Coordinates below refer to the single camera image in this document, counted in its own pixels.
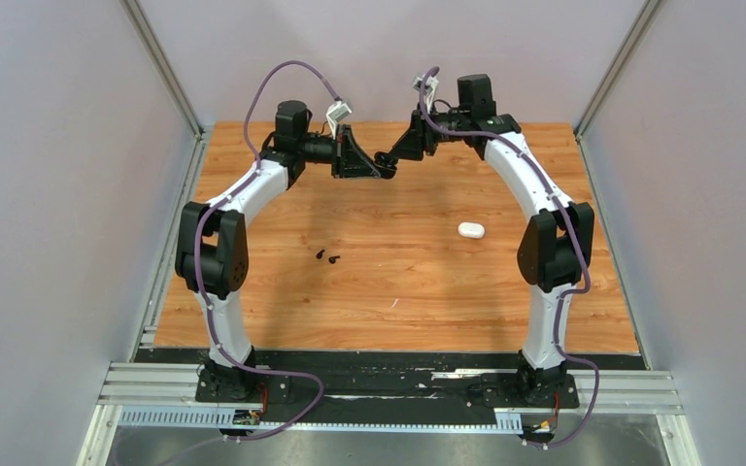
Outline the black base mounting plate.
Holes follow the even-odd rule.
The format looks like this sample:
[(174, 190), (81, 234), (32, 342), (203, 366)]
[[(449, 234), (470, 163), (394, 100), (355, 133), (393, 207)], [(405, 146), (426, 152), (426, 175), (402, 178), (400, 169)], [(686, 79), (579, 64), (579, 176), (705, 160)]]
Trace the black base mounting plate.
[[(207, 387), (203, 368), (207, 349), (172, 348), (143, 350), (137, 363), (190, 364), (201, 375), (191, 386), (191, 400), (242, 401), (233, 389)], [(258, 389), (268, 388), (267, 421), (290, 419), (318, 392), (307, 379), (288, 374), (317, 376), (324, 385), (322, 400), (303, 417), (306, 422), (484, 424), (493, 408), (579, 407), (573, 371), (581, 364), (566, 364), (567, 379), (540, 388), (539, 394), (521, 394), (517, 380), (520, 354), (510, 352), (414, 352), (255, 349), (254, 366), (281, 371), (281, 378), (259, 376), (249, 401)]]

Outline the aluminium frame rail left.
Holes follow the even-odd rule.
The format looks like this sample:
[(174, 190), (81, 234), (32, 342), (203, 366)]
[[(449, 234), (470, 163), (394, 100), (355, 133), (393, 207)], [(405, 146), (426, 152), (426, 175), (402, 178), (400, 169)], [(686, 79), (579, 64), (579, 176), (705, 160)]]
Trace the aluminium frame rail left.
[(124, 8), (133, 29), (139, 36), (144, 49), (166, 86), (187, 128), (194, 135), (195, 139), (201, 139), (205, 132), (204, 125), (193, 109), (187, 93), (158, 39), (142, 3), (138, 0), (120, 0), (119, 2)]

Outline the aluminium frame rail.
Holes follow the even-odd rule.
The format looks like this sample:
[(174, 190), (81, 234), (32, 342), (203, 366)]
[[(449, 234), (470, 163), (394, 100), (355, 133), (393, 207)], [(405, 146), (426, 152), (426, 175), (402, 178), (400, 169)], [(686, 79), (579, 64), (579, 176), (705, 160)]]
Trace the aluminium frame rail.
[(644, 36), (648, 33), (657, 13), (663, 5), (663, 0), (645, 0), (642, 2), (635, 19), (627, 30), (625, 38), (617, 48), (587, 107), (573, 128), (573, 134), (577, 142), (581, 142), (589, 133), (602, 106), (607, 101), (619, 77), (625, 71), (633, 54), (638, 49)]
[(124, 8), (133, 29), (139, 36), (144, 49), (166, 86), (187, 128), (194, 135), (195, 139), (201, 139), (205, 132), (204, 125), (193, 109), (187, 93), (158, 39), (142, 3), (138, 0), (120, 0), (119, 2)]

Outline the aluminium frame rail right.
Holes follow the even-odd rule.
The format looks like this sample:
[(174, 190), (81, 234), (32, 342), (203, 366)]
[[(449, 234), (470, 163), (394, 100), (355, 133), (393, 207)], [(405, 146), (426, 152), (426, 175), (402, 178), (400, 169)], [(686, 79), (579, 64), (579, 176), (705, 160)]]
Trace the aluminium frame rail right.
[(644, 36), (648, 33), (657, 13), (663, 5), (663, 0), (645, 0), (642, 2), (635, 19), (627, 30), (625, 38), (617, 48), (587, 107), (573, 128), (573, 134), (577, 142), (581, 142), (589, 133), (602, 106), (607, 101), (619, 77), (625, 71), (633, 54), (638, 49)]

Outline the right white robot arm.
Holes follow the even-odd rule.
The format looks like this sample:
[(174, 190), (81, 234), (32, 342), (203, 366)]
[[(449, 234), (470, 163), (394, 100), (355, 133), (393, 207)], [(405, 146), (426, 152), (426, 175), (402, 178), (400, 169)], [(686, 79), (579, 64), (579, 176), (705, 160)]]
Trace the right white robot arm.
[(439, 112), (433, 107), (438, 72), (432, 68), (415, 77), (419, 102), (408, 130), (390, 153), (421, 160), (442, 143), (462, 141), (510, 189), (526, 218), (517, 263), (530, 287), (516, 391), (525, 403), (540, 405), (566, 379), (562, 340), (573, 296), (590, 289), (594, 210), (589, 203), (574, 202), (546, 173), (518, 122), (498, 111), (488, 75), (458, 78), (458, 104)]

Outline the black earbud charging case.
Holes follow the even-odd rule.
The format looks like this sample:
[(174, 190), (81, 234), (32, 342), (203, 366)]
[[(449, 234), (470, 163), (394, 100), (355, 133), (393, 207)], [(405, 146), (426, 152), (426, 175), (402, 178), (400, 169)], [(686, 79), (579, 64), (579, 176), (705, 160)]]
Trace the black earbud charging case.
[(397, 171), (399, 158), (388, 152), (378, 151), (374, 155), (374, 162), (383, 180), (391, 180)]

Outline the white earbud charging case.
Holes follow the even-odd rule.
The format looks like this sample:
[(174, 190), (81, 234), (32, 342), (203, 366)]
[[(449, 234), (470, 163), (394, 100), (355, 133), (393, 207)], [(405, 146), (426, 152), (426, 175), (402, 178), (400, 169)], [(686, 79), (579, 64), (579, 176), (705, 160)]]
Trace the white earbud charging case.
[(461, 222), (457, 231), (459, 236), (468, 239), (482, 239), (486, 235), (486, 227), (478, 222)]

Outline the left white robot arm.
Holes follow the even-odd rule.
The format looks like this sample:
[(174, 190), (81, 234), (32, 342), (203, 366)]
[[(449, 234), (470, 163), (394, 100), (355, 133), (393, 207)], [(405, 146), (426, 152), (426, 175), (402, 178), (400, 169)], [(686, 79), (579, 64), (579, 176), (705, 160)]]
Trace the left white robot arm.
[(275, 128), (250, 171), (207, 203), (189, 202), (181, 213), (175, 270), (202, 307), (211, 347), (203, 383), (221, 388), (236, 401), (257, 392), (261, 371), (246, 335), (240, 290), (249, 271), (247, 230), (270, 201), (288, 191), (307, 164), (326, 164), (336, 179), (389, 179), (393, 159), (373, 157), (356, 142), (352, 129), (335, 119), (347, 110), (337, 101), (328, 111), (328, 134), (310, 129), (312, 113), (298, 100), (284, 101)]

